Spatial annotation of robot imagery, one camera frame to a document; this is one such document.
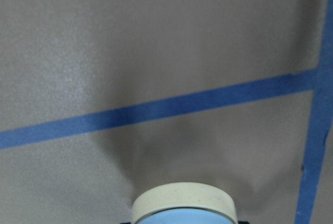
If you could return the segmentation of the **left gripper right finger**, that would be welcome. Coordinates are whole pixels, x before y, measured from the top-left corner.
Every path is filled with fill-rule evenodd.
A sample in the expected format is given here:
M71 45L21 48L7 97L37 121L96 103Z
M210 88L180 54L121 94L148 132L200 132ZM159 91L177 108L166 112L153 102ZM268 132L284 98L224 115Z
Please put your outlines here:
M236 224L249 224L249 222L248 221L238 221L238 222L236 222Z

